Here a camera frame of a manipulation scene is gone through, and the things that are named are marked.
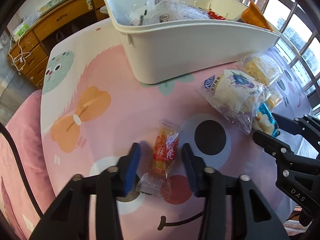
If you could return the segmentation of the wooden desk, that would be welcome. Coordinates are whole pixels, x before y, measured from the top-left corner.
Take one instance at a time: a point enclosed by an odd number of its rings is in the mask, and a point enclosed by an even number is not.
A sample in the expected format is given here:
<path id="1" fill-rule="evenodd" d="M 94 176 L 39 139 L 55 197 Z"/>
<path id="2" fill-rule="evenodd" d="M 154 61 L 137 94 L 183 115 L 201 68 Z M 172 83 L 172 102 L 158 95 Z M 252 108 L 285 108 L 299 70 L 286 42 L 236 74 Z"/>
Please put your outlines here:
<path id="1" fill-rule="evenodd" d="M 51 50 L 77 31 L 108 18 L 103 0 L 66 0 L 49 9 L 13 43 L 8 58 L 35 87 L 42 88 Z"/>

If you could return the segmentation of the clear rice cracker packet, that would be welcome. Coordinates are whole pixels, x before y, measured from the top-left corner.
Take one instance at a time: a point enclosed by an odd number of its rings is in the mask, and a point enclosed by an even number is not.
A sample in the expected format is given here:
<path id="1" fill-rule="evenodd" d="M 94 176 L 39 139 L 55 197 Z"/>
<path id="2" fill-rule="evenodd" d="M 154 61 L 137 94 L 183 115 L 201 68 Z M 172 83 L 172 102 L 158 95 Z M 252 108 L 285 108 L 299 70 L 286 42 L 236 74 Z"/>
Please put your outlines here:
<path id="1" fill-rule="evenodd" d="M 280 66 L 265 54 L 246 55 L 236 61 L 236 66 L 266 87 L 272 86 L 284 75 Z"/>

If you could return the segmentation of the orange snack packet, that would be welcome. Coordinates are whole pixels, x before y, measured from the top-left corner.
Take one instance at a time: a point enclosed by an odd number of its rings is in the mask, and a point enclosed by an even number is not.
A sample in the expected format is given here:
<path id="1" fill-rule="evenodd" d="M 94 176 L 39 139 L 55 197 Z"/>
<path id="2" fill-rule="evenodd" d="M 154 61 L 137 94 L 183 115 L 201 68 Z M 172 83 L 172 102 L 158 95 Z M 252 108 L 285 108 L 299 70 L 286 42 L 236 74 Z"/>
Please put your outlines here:
<path id="1" fill-rule="evenodd" d="M 273 31 L 272 27 L 253 1 L 250 1 L 248 8 L 242 12 L 241 19 L 247 24 Z"/>

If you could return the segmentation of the red packet snack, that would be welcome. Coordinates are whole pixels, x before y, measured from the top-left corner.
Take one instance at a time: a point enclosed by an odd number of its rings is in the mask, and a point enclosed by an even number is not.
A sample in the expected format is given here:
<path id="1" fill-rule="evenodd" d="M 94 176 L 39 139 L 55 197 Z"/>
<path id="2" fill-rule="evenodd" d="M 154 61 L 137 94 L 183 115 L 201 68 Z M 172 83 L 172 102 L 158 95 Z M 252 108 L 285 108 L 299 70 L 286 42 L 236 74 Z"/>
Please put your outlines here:
<path id="1" fill-rule="evenodd" d="M 217 14 L 216 12 L 212 11 L 212 10 L 208 10 L 208 16 L 210 17 L 210 19 L 212 20 L 226 20 L 225 17 Z"/>

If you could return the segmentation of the metal window grille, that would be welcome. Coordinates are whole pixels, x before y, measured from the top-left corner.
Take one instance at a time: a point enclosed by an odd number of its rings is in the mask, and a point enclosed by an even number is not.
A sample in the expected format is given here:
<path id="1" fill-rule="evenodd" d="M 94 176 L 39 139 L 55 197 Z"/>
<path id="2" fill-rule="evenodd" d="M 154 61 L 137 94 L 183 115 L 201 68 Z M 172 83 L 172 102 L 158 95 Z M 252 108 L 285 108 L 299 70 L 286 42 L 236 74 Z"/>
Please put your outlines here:
<path id="1" fill-rule="evenodd" d="M 313 113 L 319 117 L 319 32 L 296 0 L 238 0 L 254 2 L 281 33 L 275 48 L 298 79 Z"/>

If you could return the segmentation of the blue snack packet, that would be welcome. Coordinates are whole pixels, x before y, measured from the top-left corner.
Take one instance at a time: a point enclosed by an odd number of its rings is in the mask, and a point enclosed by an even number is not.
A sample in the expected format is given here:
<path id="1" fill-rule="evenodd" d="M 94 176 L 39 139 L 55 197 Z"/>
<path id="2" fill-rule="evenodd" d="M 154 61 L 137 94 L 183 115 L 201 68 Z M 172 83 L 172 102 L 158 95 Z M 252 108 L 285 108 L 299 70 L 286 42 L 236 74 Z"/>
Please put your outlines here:
<path id="1" fill-rule="evenodd" d="M 262 103 L 253 119 L 254 131 L 262 131 L 274 138 L 280 135 L 279 126 L 265 103 Z"/>

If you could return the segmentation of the large clear label packet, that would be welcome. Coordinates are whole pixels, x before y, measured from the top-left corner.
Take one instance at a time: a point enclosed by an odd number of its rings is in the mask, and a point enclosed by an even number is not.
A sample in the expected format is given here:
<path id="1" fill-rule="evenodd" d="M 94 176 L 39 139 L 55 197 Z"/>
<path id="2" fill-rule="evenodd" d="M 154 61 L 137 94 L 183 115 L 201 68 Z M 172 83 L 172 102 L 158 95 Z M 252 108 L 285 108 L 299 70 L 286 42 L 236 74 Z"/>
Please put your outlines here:
<path id="1" fill-rule="evenodd" d="M 210 20 L 208 11 L 177 0 L 147 0 L 142 25 L 184 21 Z"/>

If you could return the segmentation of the small red orange twist snack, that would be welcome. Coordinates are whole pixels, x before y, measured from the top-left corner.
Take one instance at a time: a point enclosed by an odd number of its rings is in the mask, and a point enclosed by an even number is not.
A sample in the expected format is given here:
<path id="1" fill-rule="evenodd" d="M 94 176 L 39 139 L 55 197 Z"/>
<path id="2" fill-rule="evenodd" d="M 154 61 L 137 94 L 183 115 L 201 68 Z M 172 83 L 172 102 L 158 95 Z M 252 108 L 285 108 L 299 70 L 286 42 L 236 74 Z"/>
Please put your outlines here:
<path id="1" fill-rule="evenodd" d="M 169 173 L 176 159 L 179 139 L 180 129 L 162 121 L 153 146 L 150 165 L 137 183 L 137 192 L 165 200 L 171 198 Z"/>

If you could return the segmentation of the blueberry bread packet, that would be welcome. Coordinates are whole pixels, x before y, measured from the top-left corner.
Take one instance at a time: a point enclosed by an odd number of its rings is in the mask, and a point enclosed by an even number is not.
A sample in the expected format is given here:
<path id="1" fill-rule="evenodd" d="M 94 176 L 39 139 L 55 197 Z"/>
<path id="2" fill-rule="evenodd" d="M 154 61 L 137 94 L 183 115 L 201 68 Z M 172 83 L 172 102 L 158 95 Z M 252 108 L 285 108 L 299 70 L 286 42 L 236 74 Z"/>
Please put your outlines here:
<path id="1" fill-rule="evenodd" d="M 205 79 L 197 91 L 245 134 L 251 132 L 260 105 L 270 97 L 264 84 L 236 69 L 225 69 Z"/>

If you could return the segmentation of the white plastic bin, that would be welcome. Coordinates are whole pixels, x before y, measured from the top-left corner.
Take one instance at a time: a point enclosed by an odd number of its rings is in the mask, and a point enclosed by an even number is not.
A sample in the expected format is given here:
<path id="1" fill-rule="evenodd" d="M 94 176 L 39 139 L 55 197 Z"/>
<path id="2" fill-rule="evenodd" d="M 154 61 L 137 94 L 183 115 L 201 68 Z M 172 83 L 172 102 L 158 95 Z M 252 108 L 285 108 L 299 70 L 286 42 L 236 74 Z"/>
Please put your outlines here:
<path id="1" fill-rule="evenodd" d="M 263 53 L 280 36 L 275 27 L 264 29 L 240 22 L 246 6 L 237 0 L 165 1 L 209 9 L 219 18 L 171 21 L 168 14 L 163 14 L 157 23 L 135 26 L 129 20 L 129 13 L 142 14 L 147 0 L 104 0 L 132 72 L 142 83 L 159 83 L 234 62 L 248 54 Z"/>

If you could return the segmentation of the white label snack packet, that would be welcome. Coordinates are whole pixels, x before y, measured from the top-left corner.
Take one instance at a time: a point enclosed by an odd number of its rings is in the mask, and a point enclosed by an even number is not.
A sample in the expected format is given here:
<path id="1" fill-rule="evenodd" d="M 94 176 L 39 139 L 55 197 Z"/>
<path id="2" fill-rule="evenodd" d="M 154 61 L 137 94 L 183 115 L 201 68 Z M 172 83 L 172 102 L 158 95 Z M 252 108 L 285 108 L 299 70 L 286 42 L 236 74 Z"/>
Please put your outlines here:
<path id="1" fill-rule="evenodd" d="M 150 15 L 148 14 L 149 6 L 145 4 L 142 7 L 134 7 L 133 10 L 126 14 L 127 25 L 142 26 L 150 24 Z"/>

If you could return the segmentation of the cartoon monster table cloth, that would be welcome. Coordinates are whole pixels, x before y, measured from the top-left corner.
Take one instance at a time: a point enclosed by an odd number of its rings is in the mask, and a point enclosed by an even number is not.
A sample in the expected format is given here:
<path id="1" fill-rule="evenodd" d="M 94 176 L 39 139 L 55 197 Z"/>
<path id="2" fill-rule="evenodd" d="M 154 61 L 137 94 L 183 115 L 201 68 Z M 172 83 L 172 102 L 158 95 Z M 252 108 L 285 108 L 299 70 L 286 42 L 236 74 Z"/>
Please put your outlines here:
<path id="1" fill-rule="evenodd" d="M 189 143 L 208 166 L 228 176 L 249 175 L 280 220 L 287 220 L 295 203 L 275 185 L 274 158 L 197 90 L 224 69 L 144 85 L 134 77 L 110 20 L 57 44 L 49 56 L 41 102 L 44 158 L 54 192 L 77 173 L 88 177 L 115 165 L 134 142 L 142 150 L 137 173 L 142 176 L 166 121 L 181 129 L 179 143 Z"/>

